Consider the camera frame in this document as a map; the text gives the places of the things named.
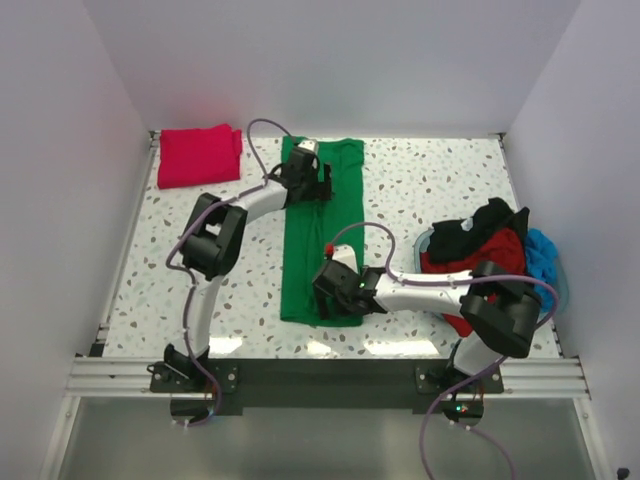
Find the green t-shirt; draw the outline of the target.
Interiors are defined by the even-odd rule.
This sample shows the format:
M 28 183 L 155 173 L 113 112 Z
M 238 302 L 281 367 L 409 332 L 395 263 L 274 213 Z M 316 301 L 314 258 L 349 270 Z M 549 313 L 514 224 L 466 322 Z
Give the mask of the green t-shirt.
M 280 319 L 313 327 L 349 328 L 361 316 L 333 312 L 320 318 L 312 280 L 324 260 L 324 248 L 343 228 L 364 220 L 364 142 L 343 139 L 321 142 L 319 160 L 331 167 L 332 198 L 303 202 L 285 211 Z

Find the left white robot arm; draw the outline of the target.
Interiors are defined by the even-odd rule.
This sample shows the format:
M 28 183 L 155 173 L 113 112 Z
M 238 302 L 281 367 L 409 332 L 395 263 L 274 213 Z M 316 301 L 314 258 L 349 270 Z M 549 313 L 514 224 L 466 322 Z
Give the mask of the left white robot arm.
M 240 258 L 246 226 L 291 205 L 331 198 L 331 167 L 318 158 L 319 143 L 295 145 L 285 163 L 264 183 L 222 200 L 201 195 L 166 266 L 186 273 L 191 286 L 181 319 L 181 339 L 165 348 L 164 363 L 173 382 L 185 392 L 200 390 L 213 374 L 205 366 L 209 330 L 222 281 Z

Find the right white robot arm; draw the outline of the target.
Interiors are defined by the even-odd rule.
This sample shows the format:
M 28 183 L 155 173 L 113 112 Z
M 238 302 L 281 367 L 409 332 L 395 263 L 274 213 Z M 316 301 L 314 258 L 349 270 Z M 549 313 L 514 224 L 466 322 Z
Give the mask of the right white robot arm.
M 472 333 L 459 341 L 445 369 L 448 386 L 466 393 L 497 360 L 529 356 L 541 309 L 531 281 L 492 262 L 451 274 L 401 274 L 382 267 L 358 272 L 329 259 L 312 286 L 323 319 L 410 311 L 466 320 Z

